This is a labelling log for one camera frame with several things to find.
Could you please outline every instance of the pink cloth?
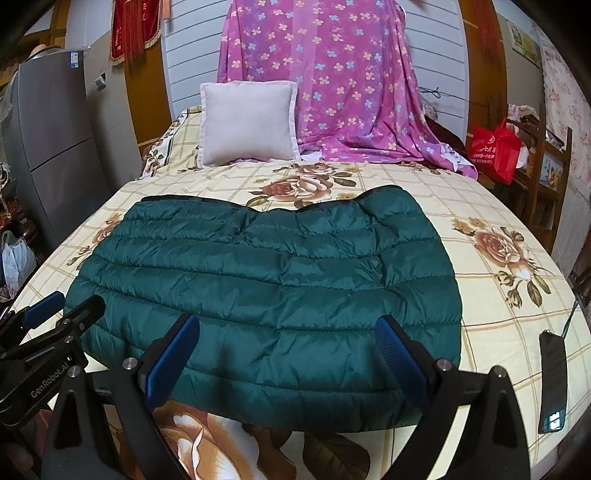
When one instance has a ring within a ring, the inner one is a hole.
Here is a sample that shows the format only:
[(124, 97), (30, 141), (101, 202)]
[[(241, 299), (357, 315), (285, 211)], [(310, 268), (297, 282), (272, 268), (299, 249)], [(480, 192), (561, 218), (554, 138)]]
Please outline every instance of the pink cloth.
[[(421, 110), (393, 0), (233, 0), (222, 34), (218, 82), (298, 83), (302, 151), (326, 160), (424, 158), (454, 170)], [(460, 173), (476, 177), (472, 166)]]

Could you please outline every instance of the black smartphone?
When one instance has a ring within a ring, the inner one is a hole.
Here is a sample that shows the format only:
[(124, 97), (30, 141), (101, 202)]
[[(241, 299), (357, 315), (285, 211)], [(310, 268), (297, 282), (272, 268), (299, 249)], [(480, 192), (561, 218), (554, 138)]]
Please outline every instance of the black smartphone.
[(559, 432), (566, 421), (568, 377), (564, 338), (548, 331), (540, 334), (542, 406), (539, 433)]

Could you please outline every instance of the white pillow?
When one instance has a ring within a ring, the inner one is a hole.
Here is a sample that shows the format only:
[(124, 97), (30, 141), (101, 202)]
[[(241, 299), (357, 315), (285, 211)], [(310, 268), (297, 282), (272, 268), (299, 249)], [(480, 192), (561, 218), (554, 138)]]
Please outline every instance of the white pillow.
[(202, 83), (197, 166), (299, 160), (296, 96), (297, 84), (287, 80)]

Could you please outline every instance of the white floral curtain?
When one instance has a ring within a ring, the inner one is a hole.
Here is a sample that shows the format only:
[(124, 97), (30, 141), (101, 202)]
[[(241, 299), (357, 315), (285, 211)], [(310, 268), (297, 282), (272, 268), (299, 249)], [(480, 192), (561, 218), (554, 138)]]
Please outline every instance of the white floral curtain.
[(552, 258), (568, 276), (579, 256), (591, 221), (591, 108), (564, 59), (550, 39), (536, 27), (540, 38), (544, 90), (549, 128), (566, 141), (573, 130), (569, 185)]

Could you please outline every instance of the refrigerator door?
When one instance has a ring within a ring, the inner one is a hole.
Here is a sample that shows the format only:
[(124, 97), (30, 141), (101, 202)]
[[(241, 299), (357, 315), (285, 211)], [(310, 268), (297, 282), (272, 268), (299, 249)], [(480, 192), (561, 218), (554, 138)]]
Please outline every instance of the refrigerator door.
[(44, 163), (31, 175), (55, 233), (54, 238), (48, 238), (51, 249), (57, 248), (111, 196), (93, 139)]
[(92, 137), (82, 51), (59, 51), (20, 65), (18, 101), (30, 171)]

